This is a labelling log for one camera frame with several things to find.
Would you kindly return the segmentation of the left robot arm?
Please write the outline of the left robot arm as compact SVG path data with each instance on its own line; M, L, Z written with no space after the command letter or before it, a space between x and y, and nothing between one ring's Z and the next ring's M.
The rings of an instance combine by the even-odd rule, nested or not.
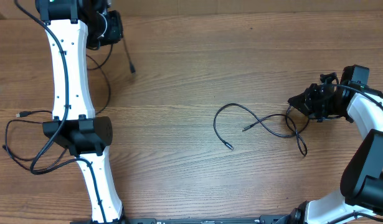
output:
M125 213L111 173L110 118L96 116L90 97L86 51L123 38L118 11L110 1L36 1L46 25L54 74L52 121L44 134L68 150L79 165L92 205L90 223L124 223Z

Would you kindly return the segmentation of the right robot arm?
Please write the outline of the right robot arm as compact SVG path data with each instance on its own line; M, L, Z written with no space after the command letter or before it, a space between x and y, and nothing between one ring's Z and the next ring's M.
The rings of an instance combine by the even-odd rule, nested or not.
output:
M361 217L383 223L383 93L369 88L368 78L367 67L348 66L341 78L322 74L320 84L288 100L309 119L344 117L355 123L363 141L343 172L339 190L303 202L279 223L347 223Z

